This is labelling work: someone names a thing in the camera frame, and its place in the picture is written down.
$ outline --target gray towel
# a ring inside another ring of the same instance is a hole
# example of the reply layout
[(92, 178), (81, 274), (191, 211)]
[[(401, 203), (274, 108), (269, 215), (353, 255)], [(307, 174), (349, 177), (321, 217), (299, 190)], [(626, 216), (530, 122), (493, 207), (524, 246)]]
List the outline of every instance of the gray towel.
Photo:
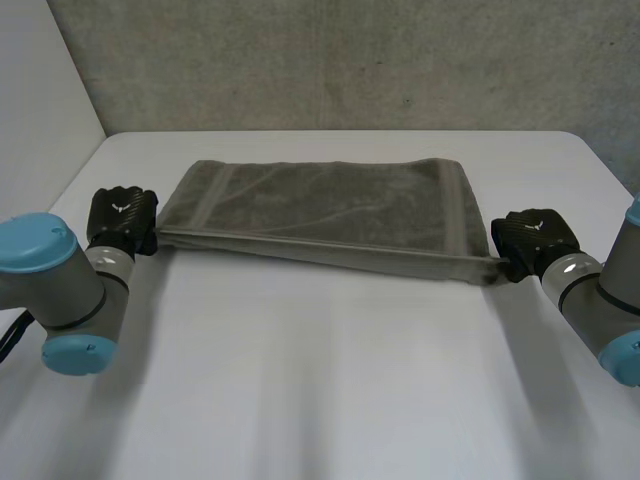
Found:
[(494, 283), (459, 163), (228, 164), (201, 160), (158, 218), (162, 244), (428, 279)]

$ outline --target white wall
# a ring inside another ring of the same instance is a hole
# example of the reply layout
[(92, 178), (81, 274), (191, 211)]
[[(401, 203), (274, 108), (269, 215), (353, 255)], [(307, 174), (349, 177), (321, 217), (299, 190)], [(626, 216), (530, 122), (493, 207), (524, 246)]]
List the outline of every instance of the white wall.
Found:
[(0, 220), (48, 209), (103, 140), (45, 0), (0, 0)]

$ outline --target light blue joint cap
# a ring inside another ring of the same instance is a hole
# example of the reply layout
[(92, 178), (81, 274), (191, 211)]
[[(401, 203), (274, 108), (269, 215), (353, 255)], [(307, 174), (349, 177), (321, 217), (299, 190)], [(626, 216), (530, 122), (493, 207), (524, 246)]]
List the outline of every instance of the light blue joint cap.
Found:
[(640, 193), (636, 195), (633, 204), (627, 210), (627, 221), (633, 223), (636, 227), (640, 227)]
[(100, 373), (110, 364), (118, 344), (97, 335), (63, 335), (42, 345), (42, 361), (63, 375)]
[(28, 213), (0, 223), (0, 273), (36, 273), (57, 267), (78, 248), (60, 217)]
[(628, 387), (640, 385), (640, 330), (611, 341), (598, 355), (598, 361), (619, 383)]

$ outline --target folded towel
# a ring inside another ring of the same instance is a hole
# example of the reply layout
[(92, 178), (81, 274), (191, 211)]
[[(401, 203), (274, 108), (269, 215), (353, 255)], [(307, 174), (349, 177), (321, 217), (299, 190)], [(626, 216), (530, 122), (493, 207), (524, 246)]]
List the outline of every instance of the folded towel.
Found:
[(459, 163), (201, 160), (158, 217), (161, 244), (473, 284), (499, 278)]

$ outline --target concrete wall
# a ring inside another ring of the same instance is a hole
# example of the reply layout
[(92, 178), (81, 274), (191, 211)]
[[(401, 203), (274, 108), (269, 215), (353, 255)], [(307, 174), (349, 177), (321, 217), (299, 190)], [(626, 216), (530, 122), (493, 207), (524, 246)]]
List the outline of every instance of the concrete wall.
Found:
[(47, 210), (104, 140), (44, 0), (0, 0), (0, 221)]
[(108, 133), (566, 130), (640, 190), (638, 0), (49, 4)]

